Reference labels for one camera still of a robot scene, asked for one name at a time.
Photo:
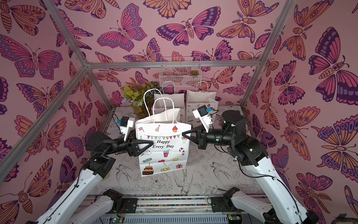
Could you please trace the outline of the white party paper bag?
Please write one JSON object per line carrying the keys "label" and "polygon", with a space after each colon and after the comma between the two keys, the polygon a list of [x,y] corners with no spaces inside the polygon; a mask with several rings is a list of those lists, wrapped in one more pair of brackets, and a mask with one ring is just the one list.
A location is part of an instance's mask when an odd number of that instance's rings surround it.
{"label": "white party paper bag", "polygon": [[189,149],[181,146],[182,132],[191,130],[191,125],[177,121],[179,108],[165,109],[136,121],[135,134],[138,140],[152,140],[154,145],[139,156],[140,175],[151,176],[184,169]]}

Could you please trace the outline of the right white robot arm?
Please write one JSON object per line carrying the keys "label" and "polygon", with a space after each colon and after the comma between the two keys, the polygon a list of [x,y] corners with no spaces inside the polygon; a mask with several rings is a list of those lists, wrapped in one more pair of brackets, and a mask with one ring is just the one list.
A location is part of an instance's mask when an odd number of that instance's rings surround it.
{"label": "right white robot arm", "polygon": [[209,144],[226,146],[239,168],[248,171],[247,177],[256,179],[269,199],[269,203],[264,203],[232,187],[224,193],[229,204],[264,224],[318,223],[318,215],[306,210],[278,175],[263,144],[247,135],[246,120],[240,111],[224,111],[220,129],[211,128],[213,121],[205,106],[194,110],[193,115],[201,121],[201,126],[182,135],[196,144],[198,149],[206,149]]}

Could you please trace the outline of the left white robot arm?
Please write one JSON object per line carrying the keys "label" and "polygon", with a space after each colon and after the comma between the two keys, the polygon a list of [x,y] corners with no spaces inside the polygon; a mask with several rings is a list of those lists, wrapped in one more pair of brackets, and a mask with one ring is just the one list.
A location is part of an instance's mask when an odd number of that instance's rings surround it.
{"label": "left white robot arm", "polygon": [[153,145],[152,140],[136,139],[134,131],[130,131],[128,139],[122,137],[114,140],[102,132],[95,132],[85,145],[91,157],[79,172],[78,178],[42,216],[26,223],[67,224],[87,195],[111,171],[116,159],[110,157],[110,154],[124,152],[137,157]]}

